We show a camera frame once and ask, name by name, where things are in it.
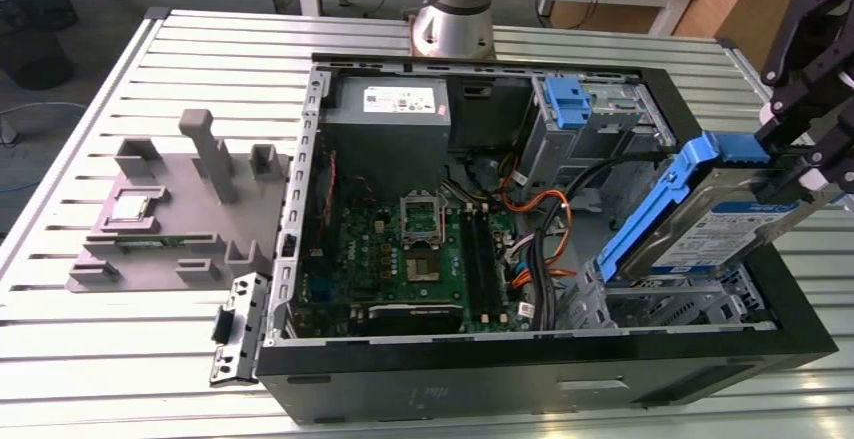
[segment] label sticker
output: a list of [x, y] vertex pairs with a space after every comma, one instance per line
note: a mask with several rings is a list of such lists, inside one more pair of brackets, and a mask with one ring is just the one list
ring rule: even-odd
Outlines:
[[510, 177], [513, 178], [514, 181], [517, 181], [517, 183], [521, 186], [525, 186], [525, 184], [529, 182], [529, 178], [525, 174], [522, 174], [519, 171], [513, 171], [510, 173]]
[[529, 302], [519, 303], [519, 315], [522, 317], [527, 317], [529, 319], [534, 319], [534, 304]]
[[365, 112], [435, 114], [437, 102], [430, 87], [369, 87]]
[[724, 264], [757, 237], [757, 229], [789, 215], [798, 204], [722, 202], [653, 264], [657, 274], [702, 272]]

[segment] motherboard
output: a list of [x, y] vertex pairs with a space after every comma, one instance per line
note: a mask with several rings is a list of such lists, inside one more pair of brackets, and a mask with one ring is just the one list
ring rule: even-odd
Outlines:
[[511, 235], [507, 213], [447, 201], [438, 209], [345, 209], [337, 247], [306, 258], [293, 307], [298, 335], [517, 330], [499, 264]]

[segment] ram slot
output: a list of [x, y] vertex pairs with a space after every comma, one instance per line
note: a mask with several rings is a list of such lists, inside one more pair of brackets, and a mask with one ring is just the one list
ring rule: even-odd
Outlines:
[[502, 292], [487, 217], [477, 212], [466, 214], [461, 221], [469, 308], [475, 321], [481, 321], [485, 315], [498, 320], [502, 313]]

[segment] blue latch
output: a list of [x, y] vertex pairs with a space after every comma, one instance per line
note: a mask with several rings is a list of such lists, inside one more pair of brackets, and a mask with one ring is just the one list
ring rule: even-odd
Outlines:
[[546, 95], [561, 129], [582, 129], [590, 119], [590, 94], [574, 77], [549, 76]]

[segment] metal bracket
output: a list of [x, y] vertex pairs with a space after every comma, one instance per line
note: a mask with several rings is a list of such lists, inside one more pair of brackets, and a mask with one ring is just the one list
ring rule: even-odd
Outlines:
[[257, 384], [255, 357], [263, 341], [270, 279], [251, 273], [235, 279], [229, 302], [217, 314], [211, 339], [219, 344], [211, 369], [211, 387]]

